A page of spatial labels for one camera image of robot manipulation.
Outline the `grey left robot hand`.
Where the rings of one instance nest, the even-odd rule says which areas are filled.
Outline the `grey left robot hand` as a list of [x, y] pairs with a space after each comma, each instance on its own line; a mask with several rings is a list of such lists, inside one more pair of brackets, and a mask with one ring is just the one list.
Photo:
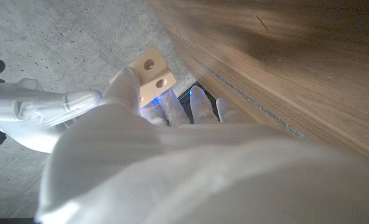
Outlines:
[[39, 223], [369, 223], [369, 160], [246, 124], [165, 125], [139, 110], [139, 78], [115, 76], [100, 106], [57, 141], [42, 177]]

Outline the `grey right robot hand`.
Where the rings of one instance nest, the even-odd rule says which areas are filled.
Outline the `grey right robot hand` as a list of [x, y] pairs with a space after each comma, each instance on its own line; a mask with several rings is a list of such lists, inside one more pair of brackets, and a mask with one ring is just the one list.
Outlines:
[[29, 149], [51, 153], [63, 132], [100, 101], [97, 90], [47, 92], [29, 78], [0, 83], [0, 132]]

